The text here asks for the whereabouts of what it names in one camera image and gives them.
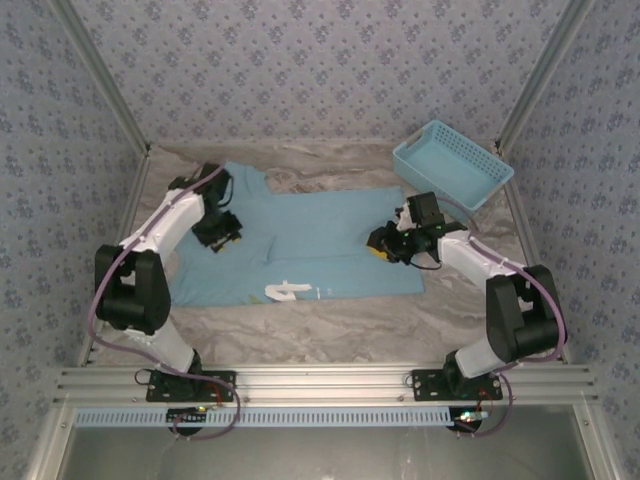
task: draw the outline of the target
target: aluminum rail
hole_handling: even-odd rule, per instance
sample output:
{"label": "aluminum rail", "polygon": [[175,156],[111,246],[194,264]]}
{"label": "aluminum rail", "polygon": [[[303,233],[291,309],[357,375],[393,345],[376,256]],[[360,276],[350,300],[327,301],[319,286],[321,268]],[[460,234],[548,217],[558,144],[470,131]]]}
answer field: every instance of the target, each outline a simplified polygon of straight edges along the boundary
{"label": "aluminum rail", "polygon": [[[469,405],[470,402],[416,403],[409,373],[438,369],[440,364],[336,364],[216,366],[237,372],[242,401],[252,407],[357,407]],[[54,407],[131,407],[135,405],[186,406],[199,403],[145,401],[146,387],[134,382],[142,367],[87,367],[62,371],[54,394]],[[139,375],[144,381],[144,373]],[[517,405],[572,405],[595,402],[598,393],[586,365],[525,364],[506,373]],[[505,404],[506,398],[496,404]]]}

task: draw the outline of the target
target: aluminum frame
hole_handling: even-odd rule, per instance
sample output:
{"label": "aluminum frame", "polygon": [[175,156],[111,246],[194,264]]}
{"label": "aluminum frame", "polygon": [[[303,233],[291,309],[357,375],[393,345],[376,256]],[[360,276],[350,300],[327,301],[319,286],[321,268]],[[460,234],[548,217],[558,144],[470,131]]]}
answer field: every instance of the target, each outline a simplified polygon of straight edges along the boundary
{"label": "aluminum frame", "polygon": [[502,152],[509,153],[542,92],[551,80],[553,72],[569,49],[578,28],[594,4],[595,0],[569,0],[567,3],[549,40],[547,40],[546,47],[531,70],[520,96],[498,135]]}
{"label": "aluminum frame", "polygon": [[[119,240],[131,229],[135,210],[149,168],[149,159],[141,162],[130,193]],[[539,262],[539,255],[526,214],[513,181],[505,187],[527,263]],[[38,441],[27,478],[57,478],[67,446],[73,438],[73,422],[83,407],[148,407],[145,387],[133,382],[140,367],[92,367],[91,341],[85,341],[77,368],[64,369],[53,408]],[[526,364],[507,373],[516,405],[573,405],[587,457],[600,479],[624,479],[620,460],[606,424],[593,374],[587,365]],[[363,364],[363,365],[256,365],[215,366],[238,372],[238,389],[251,407],[398,407],[423,405],[413,401],[410,387],[404,383],[412,369],[440,368],[440,364]],[[506,400],[496,402],[505,404]],[[434,406],[464,405],[465,402],[434,402]]]}
{"label": "aluminum frame", "polygon": [[82,58],[96,87],[102,93],[109,107],[111,107],[129,142],[137,152],[144,152],[146,150],[144,134],[111,76],[107,65],[93,44],[91,35],[82,23],[78,12],[69,0],[49,0],[48,3],[53,13],[58,17],[62,28],[78,55]]}

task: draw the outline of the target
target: wall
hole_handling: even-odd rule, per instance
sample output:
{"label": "wall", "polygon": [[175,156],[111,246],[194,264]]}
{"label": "wall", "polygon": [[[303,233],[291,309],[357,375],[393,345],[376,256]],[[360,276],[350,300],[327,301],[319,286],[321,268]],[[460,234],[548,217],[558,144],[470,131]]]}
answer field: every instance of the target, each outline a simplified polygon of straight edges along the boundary
{"label": "wall", "polygon": [[495,139],[566,0],[74,0],[147,140]]}
{"label": "wall", "polygon": [[0,478],[20,478],[77,360],[93,254],[138,155],[39,0],[0,2]]}
{"label": "wall", "polygon": [[578,362],[640,476],[640,4],[597,1],[509,158]]}

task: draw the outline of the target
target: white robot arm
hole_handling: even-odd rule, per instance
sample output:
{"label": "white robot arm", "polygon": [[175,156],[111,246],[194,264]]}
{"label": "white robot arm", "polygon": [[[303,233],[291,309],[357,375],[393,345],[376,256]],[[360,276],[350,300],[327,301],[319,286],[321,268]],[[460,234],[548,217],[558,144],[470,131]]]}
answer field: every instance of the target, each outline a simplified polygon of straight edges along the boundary
{"label": "white robot arm", "polygon": [[[416,253],[427,252],[486,295],[486,335],[451,352],[443,367],[453,392],[467,380],[557,345],[559,327],[552,309],[513,268],[534,278],[557,304],[553,277],[546,267],[525,267],[506,258],[497,261],[503,257],[471,237],[463,225],[445,222],[432,192],[409,197],[396,213],[397,223],[389,222],[371,233],[370,248],[390,262],[405,264]],[[522,311],[521,301],[529,305],[527,310]]]}
{"label": "white robot arm", "polygon": [[227,186],[230,184],[233,188],[233,180],[225,170],[178,202],[173,200],[216,168],[217,165],[205,164],[197,176],[176,178],[169,185],[162,204],[136,232],[118,246],[103,245],[96,253],[97,286],[120,252],[139,239],[156,216],[170,205],[111,278],[96,314],[114,328],[123,330],[161,363],[183,373],[199,365],[199,359],[169,318],[171,299],[163,265],[189,230],[203,245],[217,252],[227,241],[240,237],[242,225],[230,212],[220,209]]}

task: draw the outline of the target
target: blue cable tray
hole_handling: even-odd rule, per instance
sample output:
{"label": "blue cable tray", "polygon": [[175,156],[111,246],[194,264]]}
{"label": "blue cable tray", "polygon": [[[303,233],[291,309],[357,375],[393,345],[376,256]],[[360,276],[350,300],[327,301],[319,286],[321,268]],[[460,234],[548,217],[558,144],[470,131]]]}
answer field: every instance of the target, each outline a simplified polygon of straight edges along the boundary
{"label": "blue cable tray", "polygon": [[[80,408],[75,427],[168,427],[167,408]],[[224,427],[233,419],[235,408],[207,412],[205,422],[189,422],[182,427]],[[238,427],[432,427],[451,426],[449,407],[247,407]]]}

